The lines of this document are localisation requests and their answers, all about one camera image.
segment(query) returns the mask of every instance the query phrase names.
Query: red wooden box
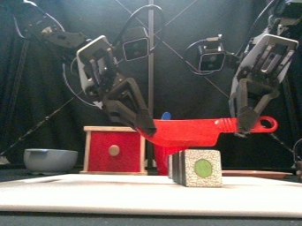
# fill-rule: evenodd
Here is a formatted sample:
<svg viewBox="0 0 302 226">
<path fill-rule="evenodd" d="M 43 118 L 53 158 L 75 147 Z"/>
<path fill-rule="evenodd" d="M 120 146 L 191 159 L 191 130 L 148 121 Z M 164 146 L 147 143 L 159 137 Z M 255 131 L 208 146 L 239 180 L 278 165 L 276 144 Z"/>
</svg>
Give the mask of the red wooden box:
<svg viewBox="0 0 302 226">
<path fill-rule="evenodd" d="M 129 127 L 85 126 L 81 173 L 145 175 L 145 139 Z"/>
</svg>

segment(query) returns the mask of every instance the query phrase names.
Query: black background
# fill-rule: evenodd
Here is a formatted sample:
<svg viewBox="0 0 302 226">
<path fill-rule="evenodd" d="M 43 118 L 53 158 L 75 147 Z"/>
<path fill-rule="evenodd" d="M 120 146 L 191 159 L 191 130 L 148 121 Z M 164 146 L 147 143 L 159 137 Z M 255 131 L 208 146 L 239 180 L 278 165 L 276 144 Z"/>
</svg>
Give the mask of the black background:
<svg viewBox="0 0 302 226">
<path fill-rule="evenodd" d="M 36 2 L 61 23 L 65 31 L 81 32 L 91 39 L 104 35 L 108 41 L 113 41 L 123 28 L 129 17 L 128 11 L 133 12 L 140 6 L 148 4 L 148 1 L 143 0 L 40 0 Z M 252 22 L 266 7 L 266 1 L 157 0 L 155 4 L 163 9 L 167 25 L 164 44 L 155 51 L 153 117 L 160 118 L 165 111 L 172 114 L 173 119 L 230 117 L 227 100 L 235 72 L 224 68 L 207 77 L 196 76 L 184 67 L 180 56 L 192 42 L 218 34 L 223 36 L 227 51 L 236 52 Z M 65 88 L 60 58 L 43 43 L 22 41 L 17 37 L 12 14 L 2 4 L 0 6 L 1 152 L 73 96 Z M 147 13 L 139 16 L 139 21 L 147 26 Z M 141 26 L 139 21 L 135 21 L 132 26 Z M 262 18 L 255 35 L 266 26 L 267 15 Z M 155 14 L 156 32 L 159 28 L 159 18 Z M 25 62 L 24 68 L 20 68 L 22 48 Z M 300 61 L 299 50 L 287 73 L 292 104 L 287 107 L 290 103 L 284 97 L 287 89 L 280 87 L 279 97 L 268 103 L 263 112 L 263 115 L 276 119 L 279 123 L 276 136 L 290 147 L 298 138 L 298 133 L 291 131 L 291 121 L 298 131 L 300 130 L 298 121 L 302 95 Z M 119 67 L 127 77 L 136 79 L 147 101 L 147 58 L 132 62 L 121 60 Z M 68 71 L 67 68 L 68 82 L 79 92 L 79 78 Z M 296 118 L 291 118 L 288 112 L 294 113 Z M 87 125 L 103 126 L 112 123 L 100 109 L 73 100 L 39 130 L 6 152 L 9 161 L 22 163 L 25 148 L 60 148 L 79 152 L 77 164 L 81 165 L 85 149 L 84 126 Z M 220 150 L 226 168 L 280 169 L 290 168 L 292 165 L 292 154 L 267 134 L 250 134 L 244 139 L 235 137 L 234 134 L 222 134 L 216 146 L 211 148 Z"/>
</svg>

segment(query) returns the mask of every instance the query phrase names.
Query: red dustpan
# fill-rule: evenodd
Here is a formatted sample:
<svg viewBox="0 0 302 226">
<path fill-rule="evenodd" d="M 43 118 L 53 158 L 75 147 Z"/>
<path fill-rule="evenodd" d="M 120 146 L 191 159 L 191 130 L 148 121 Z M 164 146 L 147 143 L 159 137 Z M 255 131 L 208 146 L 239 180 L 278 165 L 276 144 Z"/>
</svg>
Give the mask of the red dustpan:
<svg viewBox="0 0 302 226">
<path fill-rule="evenodd" d="M 148 136 L 140 134 L 153 144 L 164 147 L 211 147 L 216 144 L 220 133 L 238 132 L 236 118 L 159 120 L 155 119 L 156 133 Z M 276 120 L 272 117 L 260 117 L 250 132 L 274 132 Z"/>
</svg>

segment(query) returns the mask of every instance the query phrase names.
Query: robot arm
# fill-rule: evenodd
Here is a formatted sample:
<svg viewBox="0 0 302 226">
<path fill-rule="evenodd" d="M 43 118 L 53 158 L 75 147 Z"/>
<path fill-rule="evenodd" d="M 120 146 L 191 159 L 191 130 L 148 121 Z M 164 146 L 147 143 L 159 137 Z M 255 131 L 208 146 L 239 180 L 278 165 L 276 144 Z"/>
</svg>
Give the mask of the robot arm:
<svg viewBox="0 0 302 226">
<path fill-rule="evenodd" d="M 232 81 L 230 112 L 242 134 L 250 132 L 270 100 L 278 97 L 302 34 L 302 1 L 276 0 L 271 5 L 267 28 L 247 44 Z"/>
<path fill-rule="evenodd" d="M 29 34 L 45 42 L 64 60 L 76 55 L 81 88 L 109 119 L 152 135 L 156 127 L 139 87 L 119 71 L 113 47 L 105 37 L 91 41 L 81 33 L 68 33 L 55 18 L 29 1 L 8 0 L 5 4 L 14 22 L 21 23 Z"/>
</svg>

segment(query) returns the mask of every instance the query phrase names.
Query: gray bowl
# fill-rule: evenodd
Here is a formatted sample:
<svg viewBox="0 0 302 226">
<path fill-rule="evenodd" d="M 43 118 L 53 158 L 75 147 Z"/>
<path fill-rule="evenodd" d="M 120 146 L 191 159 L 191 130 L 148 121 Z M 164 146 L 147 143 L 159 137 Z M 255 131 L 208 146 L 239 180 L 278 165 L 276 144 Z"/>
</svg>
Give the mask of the gray bowl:
<svg viewBox="0 0 302 226">
<path fill-rule="evenodd" d="M 77 152 L 59 149 L 25 149 L 24 164 L 32 174 L 63 174 L 76 165 Z"/>
</svg>

